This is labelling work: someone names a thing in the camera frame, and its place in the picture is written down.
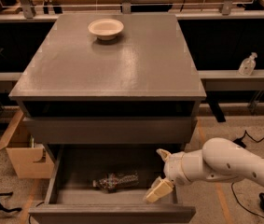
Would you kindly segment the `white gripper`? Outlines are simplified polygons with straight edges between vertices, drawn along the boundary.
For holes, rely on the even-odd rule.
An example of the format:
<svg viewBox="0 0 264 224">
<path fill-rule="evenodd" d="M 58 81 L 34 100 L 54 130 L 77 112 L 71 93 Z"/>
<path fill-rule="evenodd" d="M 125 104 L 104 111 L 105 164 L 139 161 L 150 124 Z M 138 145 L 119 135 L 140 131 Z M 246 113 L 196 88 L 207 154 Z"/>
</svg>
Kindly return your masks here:
<svg viewBox="0 0 264 224">
<path fill-rule="evenodd" d="M 183 186 L 188 183 L 182 168 L 184 152 L 171 154 L 162 148 L 158 148 L 156 152 L 165 162 L 163 172 L 166 178 L 161 178 L 160 176 L 156 178 L 144 196 L 145 203 L 154 203 L 170 194 L 174 189 L 174 185 Z"/>
</svg>

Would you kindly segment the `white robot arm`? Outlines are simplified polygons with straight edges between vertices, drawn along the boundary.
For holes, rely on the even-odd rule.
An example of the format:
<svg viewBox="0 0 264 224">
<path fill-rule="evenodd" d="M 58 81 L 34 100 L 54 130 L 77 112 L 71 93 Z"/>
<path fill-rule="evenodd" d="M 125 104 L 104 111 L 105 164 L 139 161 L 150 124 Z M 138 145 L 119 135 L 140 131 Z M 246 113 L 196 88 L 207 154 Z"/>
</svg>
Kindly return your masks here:
<svg viewBox="0 0 264 224">
<path fill-rule="evenodd" d="M 159 148 L 164 161 L 164 178 L 158 177 L 147 191 L 144 201 L 154 203 L 175 187 L 194 181 L 237 182 L 249 179 L 264 187 L 264 158 L 225 138 L 212 138 L 202 149 L 170 153 Z"/>
</svg>

